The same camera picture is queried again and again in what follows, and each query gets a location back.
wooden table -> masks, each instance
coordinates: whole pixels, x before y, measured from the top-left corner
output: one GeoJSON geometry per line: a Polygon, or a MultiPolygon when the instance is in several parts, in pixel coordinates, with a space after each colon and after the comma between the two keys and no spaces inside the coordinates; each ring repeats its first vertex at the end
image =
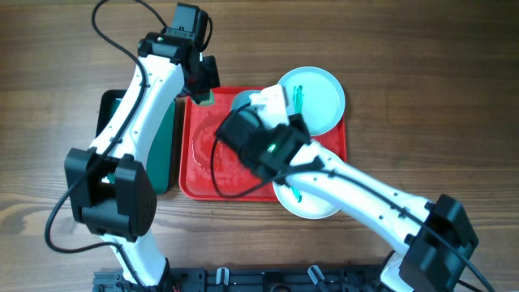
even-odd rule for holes
{"type": "MultiPolygon", "coordinates": [[[[135,65],[90,25],[93,0],[0,4],[0,291],[91,289],[116,268],[108,248],[59,255],[44,244],[66,189],[63,161],[94,136],[104,91],[135,65]]],[[[169,22],[175,3],[153,2],[169,22]]],[[[268,85],[322,67],[348,93],[351,165],[411,193],[461,200],[480,239],[472,261],[497,290],[519,287],[519,5],[452,1],[200,1],[222,85],[268,85]]],[[[133,52],[160,24],[138,4],[98,15],[133,52]]],[[[177,186],[153,231],[174,267],[379,264],[390,251],[344,214],[308,221],[279,204],[204,203],[177,186]]],[[[97,242],[66,207],[54,241],[97,242]]],[[[476,283],[471,273],[464,278],[476,283]]]]}

black mounting base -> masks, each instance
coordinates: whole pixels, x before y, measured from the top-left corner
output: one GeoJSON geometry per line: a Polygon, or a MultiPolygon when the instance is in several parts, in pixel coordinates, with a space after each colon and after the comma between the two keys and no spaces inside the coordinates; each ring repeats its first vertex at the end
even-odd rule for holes
{"type": "MultiPolygon", "coordinates": [[[[379,265],[351,265],[343,268],[323,268],[324,283],[329,292],[385,292],[380,282],[379,265]]],[[[217,271],[203,268],[172,268],[180,292],[318,292],[306,269],[229,270],[228,285],[217,285],[217,271]]],[[[122,270],[94,273],[92,292],[139,291],[122,279],[122,270]]]]}

red tray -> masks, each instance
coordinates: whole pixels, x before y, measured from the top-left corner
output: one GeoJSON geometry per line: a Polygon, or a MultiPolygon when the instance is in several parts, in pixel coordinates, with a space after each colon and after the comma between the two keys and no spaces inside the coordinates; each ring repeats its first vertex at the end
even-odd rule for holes
{"type": "MultiPolygon", "coordinates": [[[[213,90],[215,104],[211,106],[193,105],[187,98],[182,133],[182,155],[180,157],[180,189],[194,200],[227,200],[221,198],[211,182],[209,158],[214,143],[214,132],[230,111],[234,97],[249,89],[260,87],[222,87],[213,90]]],[[[314,137],[325,148],[336,153],[346,161],[346,132],[344,120],[331,131],[314,137]]],[[[215,153],[215,176],[221,191],[232,195],[238,194],[261,181],[242,166],[237,155],[222,142],[215,153]]],[[[272,184],[260,188],[240,201],[275,202],[276,195],[272,184]]]]}

light blue plate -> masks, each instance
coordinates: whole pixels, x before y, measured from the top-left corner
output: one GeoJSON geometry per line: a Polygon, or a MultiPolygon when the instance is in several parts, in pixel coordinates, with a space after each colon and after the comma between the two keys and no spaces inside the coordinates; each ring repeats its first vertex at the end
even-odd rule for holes
{"type": "Polygon", "coordinates": [[[286,91],[287,114],[294,114],[294,87],[302,85],[302,118],[310,135],[322,135],[337,125],[344,113],[346,99],[339,81],[317,67],[299,67],[283,76],[278,84],[286,91]]]}

table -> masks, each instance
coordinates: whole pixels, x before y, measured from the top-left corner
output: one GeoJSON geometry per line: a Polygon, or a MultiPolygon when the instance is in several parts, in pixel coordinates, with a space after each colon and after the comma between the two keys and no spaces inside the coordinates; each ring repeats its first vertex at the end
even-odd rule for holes
{"type": "MultiPolygon", "coordinates": [[[[42,236],[66,189],[66,154],[90,144],[102,93],[126,88],[135,68],[92,30],[94,4],[0,4],[0,291],[86,291],[94,271],[118,267],[108,248],[59,255],[42,236]]],[[[171,20],[174,2],[151,4],[171,20]]],[[[213,19],[206,52],[222,85],[330,71],[348,95],[350,164],[431,200],[462,201],[480,239],[471,260],[497,290],[519,287],[519,3],[192,4],[213,19]]],[[[128,1],[103,6],[98,24],[133,52],[160,30],[128,1]]],[[[152,230],[173,267],[380,264],[390,251],[344,214],[308,221],[279,204],[195,202],[176,184],[159,201],[152,230]]],[[[65,247],[99,240],[68,203],[53,232],[65,247]]]]}

